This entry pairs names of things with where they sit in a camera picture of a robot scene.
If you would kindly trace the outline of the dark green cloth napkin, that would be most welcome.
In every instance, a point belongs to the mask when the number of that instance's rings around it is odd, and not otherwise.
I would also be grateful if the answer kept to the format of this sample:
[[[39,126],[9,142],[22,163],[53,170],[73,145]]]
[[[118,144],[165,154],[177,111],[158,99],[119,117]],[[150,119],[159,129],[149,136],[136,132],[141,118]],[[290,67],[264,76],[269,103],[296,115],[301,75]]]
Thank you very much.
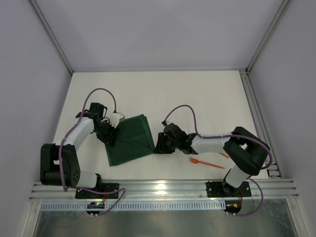
[[[147,117],[144,114],[127,118],[118,125],[118,134],[113,146],[107,145],[109,166],[149,156],[155,145]]]

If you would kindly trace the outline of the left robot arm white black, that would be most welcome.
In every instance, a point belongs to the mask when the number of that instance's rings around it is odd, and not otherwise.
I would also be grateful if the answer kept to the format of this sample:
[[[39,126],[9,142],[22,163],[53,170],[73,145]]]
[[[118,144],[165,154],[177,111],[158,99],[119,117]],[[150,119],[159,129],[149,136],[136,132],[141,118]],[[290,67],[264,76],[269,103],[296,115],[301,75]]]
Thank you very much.
[[[64,138],[44,144],[40,150],[40,182],[47,186],[89,189],[93,193],[102,193],[100,174],[82,171],[77,151],[90,134],[104,145],[113,146],[118,135],[118,125],[125,116],[117,111],[106,117],[107,107],[100,103],[91,103],[90,108],[76,115],[76,123]]]

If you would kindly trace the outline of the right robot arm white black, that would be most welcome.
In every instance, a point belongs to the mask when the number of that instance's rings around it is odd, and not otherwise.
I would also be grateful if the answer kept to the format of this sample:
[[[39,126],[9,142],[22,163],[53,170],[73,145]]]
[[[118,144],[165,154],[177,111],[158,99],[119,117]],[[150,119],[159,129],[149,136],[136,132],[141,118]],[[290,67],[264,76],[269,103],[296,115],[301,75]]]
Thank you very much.
[[[186,155],[204,153],[225,153],[234,166],[221,182],[223,192],[232,197],[238,193],[242,183],[257,176],[267,157],[271,157],[270,147],[243,127],[236,127],[223,135],[187,134],[179,126],[171,123],[158,134],[155,154],[172,154],[176,150]]]

